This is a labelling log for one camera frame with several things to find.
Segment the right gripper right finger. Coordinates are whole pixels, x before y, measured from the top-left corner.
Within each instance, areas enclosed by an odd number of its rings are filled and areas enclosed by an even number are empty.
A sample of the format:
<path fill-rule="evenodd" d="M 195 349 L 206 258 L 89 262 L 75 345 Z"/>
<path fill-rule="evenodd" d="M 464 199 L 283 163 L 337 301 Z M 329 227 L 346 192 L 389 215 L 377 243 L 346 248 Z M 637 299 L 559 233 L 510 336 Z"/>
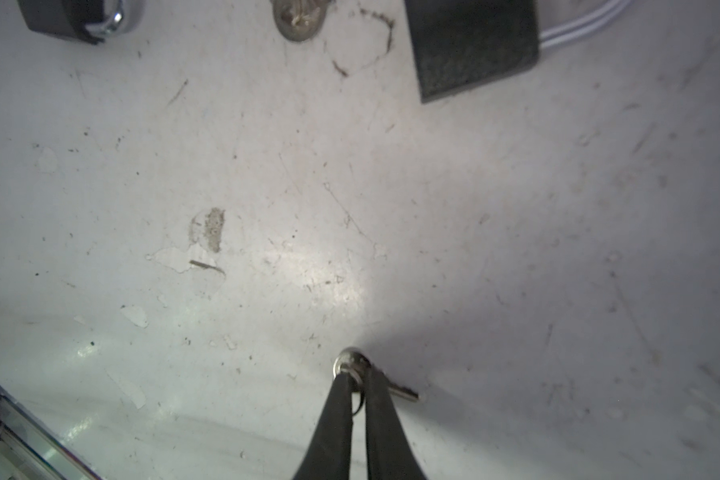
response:
<path fill-rule="evenodd" d="M 426 476 L 411 450 L 386 376 L 371 368 L 364 389 L 368 478 L 424 480 Z"/>

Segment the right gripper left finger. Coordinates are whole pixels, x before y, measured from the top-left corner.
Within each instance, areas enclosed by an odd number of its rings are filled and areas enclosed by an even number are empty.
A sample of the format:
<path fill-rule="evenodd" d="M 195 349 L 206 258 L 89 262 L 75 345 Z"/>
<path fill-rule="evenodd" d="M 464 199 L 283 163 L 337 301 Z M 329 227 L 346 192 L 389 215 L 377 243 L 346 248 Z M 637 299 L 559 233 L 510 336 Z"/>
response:
<path fill-rule="evenodd" d="M 294 479 L 347 480 L 350 476 L 354 379 L 338 374 Z"/>

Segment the small silver key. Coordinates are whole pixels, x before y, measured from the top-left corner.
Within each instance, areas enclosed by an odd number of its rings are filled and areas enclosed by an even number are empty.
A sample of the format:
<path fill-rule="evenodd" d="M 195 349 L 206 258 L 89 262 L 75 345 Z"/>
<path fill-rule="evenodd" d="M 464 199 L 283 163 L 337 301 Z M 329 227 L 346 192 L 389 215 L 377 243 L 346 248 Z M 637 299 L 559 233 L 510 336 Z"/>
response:
<path fill-rule="evenodd" d="M 365 404 L 365 380 L 370 370 L 378 367 L 358 348 L 347 347 L 336 357 L 332 367 L 334 377 L 339 374 L 348 374 L 353 381 L 352 392 L 359 395 L 359 403 L 354 408 L 353 415 L 357 415 Z M 407 400 L 412 403 L 419 402 L 421 396 L 415 390 L 400 385 L 386 377 L 387 389 L 392 396 Z"/>

